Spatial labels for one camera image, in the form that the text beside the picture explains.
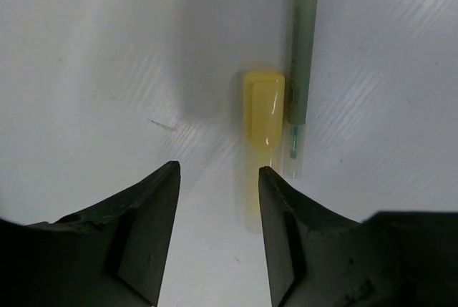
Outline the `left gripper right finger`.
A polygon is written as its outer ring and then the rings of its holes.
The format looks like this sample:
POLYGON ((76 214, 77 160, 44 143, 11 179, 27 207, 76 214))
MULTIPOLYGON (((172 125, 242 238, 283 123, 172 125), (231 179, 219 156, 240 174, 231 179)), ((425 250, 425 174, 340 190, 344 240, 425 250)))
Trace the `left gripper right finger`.
POLYGON ((382 211, 350 220, 259 171, 274 306, 455 306, 457 214, 382 211))

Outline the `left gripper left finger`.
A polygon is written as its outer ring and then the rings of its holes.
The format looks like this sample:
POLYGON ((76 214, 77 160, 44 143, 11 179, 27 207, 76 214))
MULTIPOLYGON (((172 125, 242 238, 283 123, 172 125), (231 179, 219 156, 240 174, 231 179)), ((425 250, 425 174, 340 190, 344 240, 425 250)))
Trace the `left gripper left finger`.
POLYGON ((170 161, 55 223, 1 222, 3 306, 156 306, 180 191, 170 161))

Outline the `yellow highlighter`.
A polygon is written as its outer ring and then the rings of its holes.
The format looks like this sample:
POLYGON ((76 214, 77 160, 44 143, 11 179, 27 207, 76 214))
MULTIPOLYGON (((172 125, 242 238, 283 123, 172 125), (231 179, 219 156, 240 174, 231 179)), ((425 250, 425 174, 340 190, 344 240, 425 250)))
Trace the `yellow highlighter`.
POLYGON ((283 131, 285 77, 273 69, 252 69, 242 77, 243 161, 240 168, 243 221, 261 231, 259 169, 277 168, 283 131))

